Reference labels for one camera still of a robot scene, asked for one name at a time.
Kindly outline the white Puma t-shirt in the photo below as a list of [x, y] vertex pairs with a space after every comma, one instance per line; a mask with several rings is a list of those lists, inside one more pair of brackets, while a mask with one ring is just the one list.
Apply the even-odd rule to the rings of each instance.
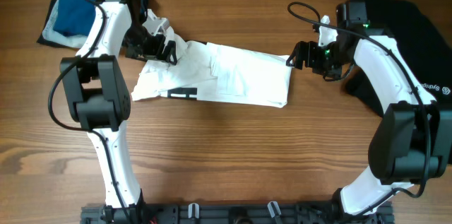
[[211, 42], [184, 41], [172, 28], [177, 64], [147, 61], [132, 100], [170, 96], [171, 90], [196, 90], [196, 100], [263, 105], [287, 104], [291, 68], [287, 55], [278, 56]]

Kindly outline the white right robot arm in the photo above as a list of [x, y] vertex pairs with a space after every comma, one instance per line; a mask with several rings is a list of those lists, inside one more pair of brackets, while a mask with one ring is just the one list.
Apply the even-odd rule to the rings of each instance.
[[358, 66], [383, 111], [369, 144], [367, 168], [337, 189], [320, 214], [347, 223], [376, 214], [392, 197], [423, 195], [430, 179], [443, 175], [451, 151], [451, 108], [437, 102], [410, 70], [387, 25], [368, 19], [363, 1], [346, 1], [311, 21], [319, 38], [298, 42], [286, 64], [310, 68], [325, 81], [345, 79]]

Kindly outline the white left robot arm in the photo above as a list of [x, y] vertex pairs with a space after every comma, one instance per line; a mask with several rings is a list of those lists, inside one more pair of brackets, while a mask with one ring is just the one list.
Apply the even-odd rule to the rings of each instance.
[[76, 130], [87, 133], [97, 153], [106, 197], [96, 221], [150, 223], [126, 143], [131, 97], [118, 56], [125, 46], [128, 58], [174, 66], [176, 43], [164, 34], [166, 21], [149, 16], [142, 0], [86, 1], [95, 7], [95, 20], [76, 55], [61, 60], [54, 85], [63, 85]]

